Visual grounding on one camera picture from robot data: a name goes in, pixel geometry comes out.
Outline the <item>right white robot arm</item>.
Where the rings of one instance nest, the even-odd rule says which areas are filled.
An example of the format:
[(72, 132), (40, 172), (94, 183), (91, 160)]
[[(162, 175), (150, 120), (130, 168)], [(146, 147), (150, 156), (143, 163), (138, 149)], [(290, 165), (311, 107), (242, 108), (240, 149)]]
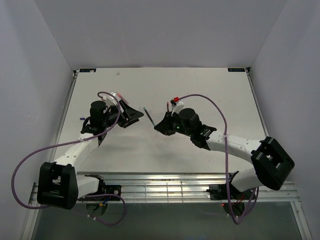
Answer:
[(252, 168), (230, 176), (225, 191), (232, 199), (262, 186), (278, 191), (295, 166), (275, 138), (267, 136), (264, 140), (252, 140), (225, 135), (217, 128), (203, 124), (192, 108), (179, 113), (167, 112), (154, 129), (165, 136), (185, 135), (200, 149), (223, 152), (252, 164)]

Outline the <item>green pen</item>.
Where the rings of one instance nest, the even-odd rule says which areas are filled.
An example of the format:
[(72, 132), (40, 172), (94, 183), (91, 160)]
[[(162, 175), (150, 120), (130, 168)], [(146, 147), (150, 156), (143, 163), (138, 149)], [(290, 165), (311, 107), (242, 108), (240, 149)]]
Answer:
[(146, 107), (143, 107), (143, 110), (144, 110), (146, 116), (148, 117), (148, 119), (150, 120), (150, 122), (152, 123), (152, 125), (155, 127), (156, 124), (155, 124), (154, 120), (152, 119), (151, 115), (149, 114), (148, 110), (146, 109)]

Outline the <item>pink pen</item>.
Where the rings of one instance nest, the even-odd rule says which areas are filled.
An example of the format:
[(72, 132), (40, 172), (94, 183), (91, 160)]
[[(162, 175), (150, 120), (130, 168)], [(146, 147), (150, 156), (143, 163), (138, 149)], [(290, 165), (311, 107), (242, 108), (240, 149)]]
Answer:
[(118, 92), (117, 93), (117, 96), (124, 102), (126, 103), (127, 105), (129, 104), (128, 101)]

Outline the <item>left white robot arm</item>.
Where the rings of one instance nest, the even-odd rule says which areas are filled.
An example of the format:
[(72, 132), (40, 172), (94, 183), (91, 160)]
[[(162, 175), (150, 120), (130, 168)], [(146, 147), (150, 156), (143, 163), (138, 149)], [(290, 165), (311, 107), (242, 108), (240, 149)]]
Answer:
[(70, 210), (77, 200), (88, 195), (95, 200), (102, 199), (107, 192), (103, 177), (96, 174), (78, 176), (79, 167), (102, 144), (108, 128), (119, 125), (125, 129), (144, 116), (123, 100), (110, 106), (103, 100), (94, 101), (89, 113), (82, 124), (79, 142), (53, 162), (45, 162), (40, 167), (39, 204)]

